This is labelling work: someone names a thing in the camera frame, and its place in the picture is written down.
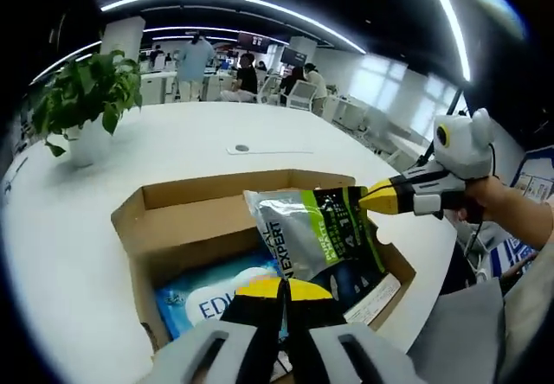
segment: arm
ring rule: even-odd
[[[466,193],[485,208],[486,220],[496,222],[534,249],[542,249],[552,236],[554,214],[550,204],[537,204],[494,176],[470,184]]]
[[[233,85],[231,86],[231,92],[238,92],[241,89],[243,75],[244,71],[239,68],[239,71],[236,72],[236,81],[234,81]]]

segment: cardboard box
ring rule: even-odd
[[[187,269],[213,264],[260,246],[254,217],[242,191],[322,189],[351,186],[349,176],[304,170],[274,170],[212,176],[144,186],[112,214],[131,268],[138,318],[154,351],[170,341],[154,290]],[[400,281],[399,292],[371,322],[377,329],[415,276],[392,245],[374,239],[384,266]]]

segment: blue package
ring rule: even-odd
[[[266,250],[221,264],[186,272],[156,291],[158,309],[171,339],[177,339],[204,319],[219,319],[237,287],[260,275],[279,275],[277,262]]]

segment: curved led light strip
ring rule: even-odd
[[[88,44],[87,46],[85,46],[85,47],[83,47],[83,48],[79,48],[79,49],[75,50],[73,53],[68,54],[68,55],[66,55],[65,57],[59,59],[59,60],[56,61],[54,64],[52,64],[50,67],[46,68],[42,73],[38,74],[38,75],[33,79],[33,81],[31,81],[31,84],[33,84],[35,81],[37,81],[38,79],[40,79],[44,74],[46,74],[48,71],[50,71],[51,69],[53,69],[55,66],[59,66],[60,64],[62,64],[65,60],[68,60],[69,58],[73,57],[74,55],[77,55],[77,54],[80,53],[81,51],[85,51],[86,49],[89,49],[89,48],[95,47],[95,46],[97,46],[97,45],[100,45],[101,43],[102,43],[102,41],[93,42],[92,44]]]
[[[191,40],[192,35],[169,35],[169,36],[155,36],[152,38],[153,41],[163,41],[163,40]]]
[[[467,81],[471,80],[471,73],[469,71],[469,61],[467,60],[466,52],[466,43],[464,42],[464,37],[461,34],[460,24],[458,23],[458,18],[454,12],[454,8],[450,3],[450,0],[439,0],[441,2],[442,9],[444,10],[448,23],[450,24],[450,29],[454,36],[456,42],[456,47],[458,48],[458,55],[460,56],[461,62],[461,72],[464,76],[464,79]]]
[[[145,29],[144,32],[159,32],[159,31],[173,31],[176,29],[194,29],[194,30],[205,30],[205,31],[219,31],[219,32],[230,32],[232,34],[249,34],[249,35],[256,35],[261,36],[263,38],[267,38],[268,40],[278,42],[279,44],[288,45],[288,42],[284,42],[281,40],[278,40],[277,38],[273,38],[271,36],[262,35],[262,34],[256,34],[254,32],[248,32],[248,31],[242,31],[238,29],[227,29],[227,28],[214,28],[214,27],[161,27],[161,28],[148,28]]]
[[[207,36],[206,38],[209,40],[217,40],[217,41],[231,41],[231,42],[239,41],[239,40],[236,40],[235,38],[224,38],[222,36]]]
[[[114,10],[115,8],[119,8],[121,6],[128,5],[130,3],[140,2],[140,1],[145,1],[145,0],[121,0],[121,1],[114,2],[114,3],[110,3],[108,5],[104,5],[100,9],[102,10],[102,12],[107,12],[109,10]],[[275,5],[274,3],[270,3],[270,2],[266,2],[266,1],[261,1],[261,0],[236,0],[236,1],[243,1],[243,2],[248,2],[248,3],[253,3],[255,5],[263,6],[263,7],[266,7],[266,8],[271,8],[272,10],[277,10],[277,11],[282,12],[284,14],[294,16],[294,17],[296,17],[296,18],[298,18],[298,19],[300,19],[304,22],[310,23],[314,27],[317,27],[319,29],[323,29],[325,32],[327,32],[327,33],[329,33],[333,36],[336,36],[339,40],[341,40],[341,41],[345,42],[346,44],[350,45],[352,48],[355,48],[361,54],[367,54],[367,52],[363,48],[361,48],[360,46],[358,46],[354,42],[350,41],[345,36],[339,34],[334,29],[330,29],[329,27],[326,27],[324,24],[322,24],[320,22],[317,22],[312,18],[309,18],[308,16],[304,16],[302,14],[299,14],[298,12],[294,12],[293,10],[283,8],[282,6]]]
[[[79,57],[79,58],[76,59],[75,61],[77,61],[77,62],[83,61],[83,60],[86,60],[88,57],[92,57],[92,56],[93,56],[93,53],[86,54],[86,55],[83,55],[82,57]]]
[[[153,41],[163,41],[163,40],[191,40],[193,35],[169,35],[169,36],[155,36],[152,38]],[[219,41],[232,41],[237,42],[235,38],[224,38],[222,36],[207,36],[208,40],[219,40]]]

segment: ceiling light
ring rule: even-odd
[[[444,10],[448,23],[450,24],[450,29],[454,35],[454,41],[456,42],[456,47],[458,48],[458,55],[460,56],[461,62],[461,71],[464,79],[467,81],[471,80],[471,73],[469,71],[469,61],[467,60],[466,52],[466,43],[464,42],[464,37],[461,34],[460,24],[458,23],[458,18],[454,12],[454,8],[450,3],[450,0],[439,0],[441,2],[442,9]]]
[[[238,29],[214,28],[214,27],[161,27],[161,28],[148,28],[148,29],[145,29],[145,32],[172,31],[172,30],[176,30],[176,29],[194,29],[194,30],[204,30],[204,31],[220,31],[220,32],[230,32],[232,34],[243,33],[243,34],[261,36],[263,38],[267,38],[268,40],[278,42],[279,44],[288,45],[288,42],[278,40],[277,38],[273,38],[271,36],[256,34],[255,32],[247,32],[247,31],[242,31],[242,30],[238,30]]]
[[[146,8],[145,10],[141,10],[141,12],[152,12],[153,10],[180,10],[181,7],[179,5],[172,5],[172,6],[156,6],[154,8]]]
[[[81,51],[85,51],[86,49],[89,49],[89,48],[95,47],[95,46],[97,46],[97,45],[100,45],[101,43],[102,43],[102,41],[93,42],[92,44],[88,44],[88,45],[86,45],[86,46],[83,47],[83,48],[79,48],[79,49],[75,50],[73,53],[68,54],[68,55],[66,55],[65,57],[59,59],[59,60],[56,61],[54,64],[52,64],[50,67],[46,68],[42,73],[38,74],[38,75],[33,79],[33,81],[31,81],[31,84],[33,84],[35,81],[37,81],[38,79],[40,79],[44,74],[46,74],[48,71],[50,71],[50,70],[51,70],[52,68],[54,68],[55,66],[58,66],[58,65],[62,64],[65,60],[70,59],[71,57],[73,57],[74,55],[77,55],[77,54],[80,53]]]
[[[93,56],[93,53],[87,54],[87,55],[83,55],[82,57],[79,57],[79,58],[76,59],[75,61],[77,61],[77,62],[83,61],[83,60],[86,60],[88,57],[92,57],[92,56]]]
[[[218,6],[200,6],[200,5],[183,5],[183,6],[181,6],[181,8],[200,8],[200,9],[206,9],[206,10],[228,10],[228,9],[220,8]],[[328,42],[326,40],[322,40],[318,36],[316,36],[314,34],[310,34],[309,32],[307,32],[303,29],[300,29],[298,27],[295,27],[295,26],[291,25],[290,23],[277,21],[276,19],[269,18],[267,16],[258,15],[258,14],[253,14],[252,12],[247,12],[247,11],[244,11],[244,10],[241,10],[241,11],[230,10],[230,11],[235,12],[237,15],[254,16],[256,18],[265,19],[266,21],[278,23],[279,25],[283,25],[283,26],[285,26],[287,28],[290,28],[290,29],[296,29],[297,31],[301,32],[302,34],[307,35],[307,36],[311,36],[312,38],[316,39],[317,41],[324,42],[328,45],[331,45],[330,42]]]
[[[124,6],[124,5],[128,5],[130,3],[135,3],[135,2],[140,2],[140,1],[144,1],[144,0],[121,0],[121,1],[114,2],[114,3],[110,3],[108,5],[104,5],[104,6],[101,7],[101,10],[102,10],[102,12],[106,12],[106,11],[109,11],[109,10],[113,10],[115,8],[119,8],[119,7]],[[359,47],[357,44],[350,41],[345,36],[341,35],[337,31],[335,31],[334,29],[326,27],[324,24],[322,24],[320,22],[317,22],[317,21],[315,21],[314,19],[312,19],[308,16],[304,16],[302,14],[299,14],[298,12],[294,12],[293,10],[289,10],[289,9],[284,8],[282,6],[275,5],[274,3],[270,3],[270,2],[266,2],[266,1],[261,1],[261,0],[237,0],[237,1],[253,3],[253,4],[256,4],[256,5],[259,5],[259,6],[270,8],[272,10],[277,10],[277,11],[282,12],[284,14],[287,14],[289,16],[294,16],[294,17],[296,17],[296,18],[298,18],[298,19],[300,19],[304,22],[310,23],[314,27],[317,27],[319,29],[323,29],[325,32],[327,32],[331,35],[334,35],[339,40],[341,40],[341,41],[345,42],[346,44],[350,45],[352,48],[355,48],[361,54],[367,54],[367,52],[363,48]]]
[[[155,36],[152,38],[153,41],[161,40],[191,40],[192,35],[169,35],[169,36]]]
[[[235,38],[223,38],[222,36],[207,36],[206,38],[209,40],[218,40],[218,41],[232,41],[232,42],[238,41]]]

